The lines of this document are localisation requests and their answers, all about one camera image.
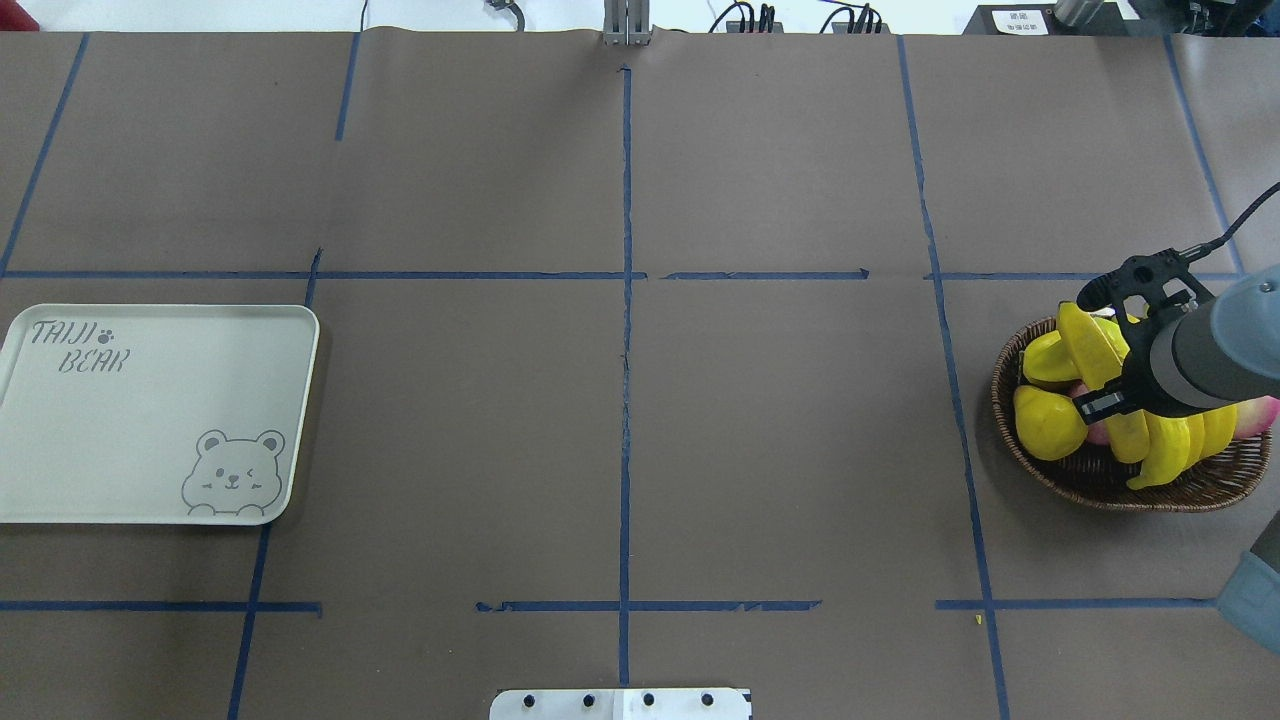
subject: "brown woven basket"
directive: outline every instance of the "brown woven basket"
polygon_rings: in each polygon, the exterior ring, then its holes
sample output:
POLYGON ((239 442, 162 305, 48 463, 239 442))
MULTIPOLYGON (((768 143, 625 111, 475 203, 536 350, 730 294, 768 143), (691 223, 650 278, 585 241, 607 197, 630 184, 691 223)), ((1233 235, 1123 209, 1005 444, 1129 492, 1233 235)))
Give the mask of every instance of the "brown woven basket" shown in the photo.
POLYGON ((1139 512, 1207 512, 1234 505, 1258 487, 1271 457, 1271 430, 1233 441, 1222 452, 1201 460, 1166 484, 1132 491, 1125 480, 1139 465, 1124 465, 1111 450, 1085 443, 1080 450, 1048 462, 1032 457, 1014 432, 1014 391, 1023 384, 1021 352, 1037 337, 1053 331, 1057 320, 1046 318, 1015 334, 996 359, 991 378, 991 404, 1005 446, 1037 480, 1057 495, 1102 510, 1139 512))

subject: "bear ear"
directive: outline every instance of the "bear ear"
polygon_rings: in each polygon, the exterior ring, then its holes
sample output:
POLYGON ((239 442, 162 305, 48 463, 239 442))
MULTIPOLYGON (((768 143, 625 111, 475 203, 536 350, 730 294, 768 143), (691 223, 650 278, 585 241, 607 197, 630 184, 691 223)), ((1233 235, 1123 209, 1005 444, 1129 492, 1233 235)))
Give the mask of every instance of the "bear ear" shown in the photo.
POLYGON ((227 442, 225 433, 221 430, 209 430, 200 436, 200 439, 196 442, 196 452, 204 455, 224 442, 227 442))
POLYGON ((271 455, 279 456, 284 452, 284 436, 276 430, 266 430, 257 436, 257 443, 270 450, 271 455))

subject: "red object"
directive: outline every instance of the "red object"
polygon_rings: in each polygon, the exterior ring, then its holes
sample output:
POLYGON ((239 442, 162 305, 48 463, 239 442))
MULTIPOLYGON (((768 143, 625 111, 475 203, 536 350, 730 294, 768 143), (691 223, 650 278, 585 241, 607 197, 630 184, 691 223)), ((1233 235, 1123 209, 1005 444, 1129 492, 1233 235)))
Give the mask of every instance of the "red object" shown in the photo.
POLYGON ((22 9, 18 0, 0 0, 0 29, 40 29, 40 23, 22 9))

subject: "white label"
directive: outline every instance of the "white label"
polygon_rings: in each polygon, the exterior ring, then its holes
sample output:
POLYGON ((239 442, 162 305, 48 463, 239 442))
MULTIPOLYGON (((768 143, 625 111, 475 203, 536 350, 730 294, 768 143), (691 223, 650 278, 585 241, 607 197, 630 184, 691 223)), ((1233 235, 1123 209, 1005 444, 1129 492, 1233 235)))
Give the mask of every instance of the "white label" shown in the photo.
POLYGON ((991 19, 1005 35, 1048 35, 1048 23, 1041 10, 992 10, 991 19))

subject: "white plastic plate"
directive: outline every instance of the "white plastic plate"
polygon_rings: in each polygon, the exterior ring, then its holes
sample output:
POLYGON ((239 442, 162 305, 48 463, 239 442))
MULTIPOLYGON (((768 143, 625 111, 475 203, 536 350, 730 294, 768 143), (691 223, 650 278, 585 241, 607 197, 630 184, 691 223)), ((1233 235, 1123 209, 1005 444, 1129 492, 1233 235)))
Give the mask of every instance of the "white plastic plate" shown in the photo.
POLYGON ((506 691, 489 720, 751 720, 750 697, 733 688, 506 691))
POLYGON ((0 348, 0 521, 260 525, 320 324, 297 305, 36 305, 0 348))

